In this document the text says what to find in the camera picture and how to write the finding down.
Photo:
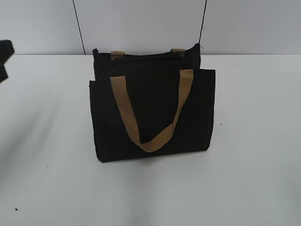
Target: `bag handle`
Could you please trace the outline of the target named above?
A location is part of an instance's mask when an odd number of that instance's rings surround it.
[[[172,48],[172,53],[179,53],[181,56],[181,59],[184,59],[185,57],[185,49],[184,48]],[[93,55],[98,53],[97,49],[93,50]],[[124,51],[111,51],[111,60],[115,60],[116,58],[123,59],[125,55]]]
[[[137,121],[127,94],[126,77],[111,77],[111,86],[122,121],[126,127],[128,136],[136,145],[138,145],[146,152],[154,152],[160,149],[168,141],[170,141],[171,137],[174,134],[174,129],[178,122],[182,107],[185,104],[190,93],[192,81],[192,69],[180,70],[179,101],[178,108],[174,116],[174,121],[164,130],[162,130],[158,135],[156,135],[150,142],[142,144],[140,143]]]

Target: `canvas bag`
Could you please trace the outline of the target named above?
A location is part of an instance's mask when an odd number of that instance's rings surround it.
[[[215,71],[186,69],[200,62],[193,50],[178,57],[172,51],[161,58],[151,55],[150,60],[147,56],[115,58],[96,66],[90,103],[99,160],[207,150],[213,128]]]

